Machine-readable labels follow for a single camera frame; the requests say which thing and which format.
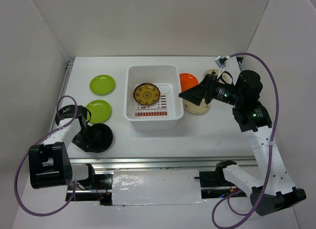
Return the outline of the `orange plastic plate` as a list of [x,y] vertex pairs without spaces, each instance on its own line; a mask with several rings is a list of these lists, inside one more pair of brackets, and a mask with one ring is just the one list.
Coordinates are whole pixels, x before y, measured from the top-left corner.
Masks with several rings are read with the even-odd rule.
[[180,76],[180,83],[181,83],[181,91],[184,92],[196,85],[199,84],[198,79],[189,73],[181,73]]

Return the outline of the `yellow ornate dark-rimmed plate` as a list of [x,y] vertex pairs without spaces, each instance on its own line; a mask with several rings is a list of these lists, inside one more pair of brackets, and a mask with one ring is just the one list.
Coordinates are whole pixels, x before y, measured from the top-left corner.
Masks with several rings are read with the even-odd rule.
[[133,91],[134,100],[142,106],[151,106],[160,98],[158,87],[152,83],[142,83]]

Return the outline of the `black plate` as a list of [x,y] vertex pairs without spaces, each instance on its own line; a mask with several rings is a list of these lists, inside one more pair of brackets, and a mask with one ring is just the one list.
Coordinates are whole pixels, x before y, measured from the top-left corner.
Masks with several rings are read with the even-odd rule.
[[113,142],[113,132],[111,128],[103,123],[87,126],[84,133],[84,151],[88,153],[105,152]]

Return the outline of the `green plate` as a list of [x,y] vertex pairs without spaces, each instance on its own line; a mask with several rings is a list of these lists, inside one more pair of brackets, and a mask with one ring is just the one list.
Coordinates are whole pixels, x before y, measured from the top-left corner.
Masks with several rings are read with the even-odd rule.
[[90,111],[90,123],[97,124],[105,122],[112,113],[111,105],[104,100],[94,100],[86,105]]
[[115,86],[116,82],[110,75],[98,75],[89,84],[90,90],[95,95],[107,95],[114,90]]

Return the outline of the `cream patterned plate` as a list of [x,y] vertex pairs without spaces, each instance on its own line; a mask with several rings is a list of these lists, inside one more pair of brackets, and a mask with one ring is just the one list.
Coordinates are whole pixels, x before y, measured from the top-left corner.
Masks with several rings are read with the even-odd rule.
[[201,103],[199,106],[187,101],[183,100],[184,109],[194,115],[202,115],[205,114],[209,108],[210,104]]
[[[219,74],[219,72],[220,71],[218,69],[210,69],[210,70],[205,71],[203,76],[206,76],[207,74],[212,74],[212,73],[215,73],[215,75],[217,76]],[[222,79],[225,82],[229,82],[230,81],[229,77],[226,74],[222,75]]]

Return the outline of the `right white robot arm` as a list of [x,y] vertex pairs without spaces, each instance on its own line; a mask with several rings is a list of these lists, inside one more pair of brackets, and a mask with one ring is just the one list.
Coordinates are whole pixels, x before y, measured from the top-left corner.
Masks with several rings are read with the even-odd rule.
[[229,182],[241,189],[251,204],[259,199],[256,213],[265,216],[307,198],[304,189],[296,187],[282,161],[276,142],[271,140],[273,123],[267,109],[259,102],[263,88],[260,76],[251,70],[242,71],[235,84],[220,82],[215,73],[207,74],[201,83],[183,91],[179,97],[192,104],[217,100],[233,106],[233,116],[249,141],[259,170],[268,182],[260,181],[241,170],[232,160],[217,164],[215,180]]

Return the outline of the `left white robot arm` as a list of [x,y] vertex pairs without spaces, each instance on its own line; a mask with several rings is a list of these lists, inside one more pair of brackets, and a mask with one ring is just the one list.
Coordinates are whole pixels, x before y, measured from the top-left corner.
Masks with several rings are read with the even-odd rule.
[[92,165],[71,165],[67,152],[73,139],[87,128],[87,118],[91,116],[84,106],[67,105],[57,112],[57,131],[28,151],[30,182],[34,189],[64,186],[74,181],[86,189],[97,185]]

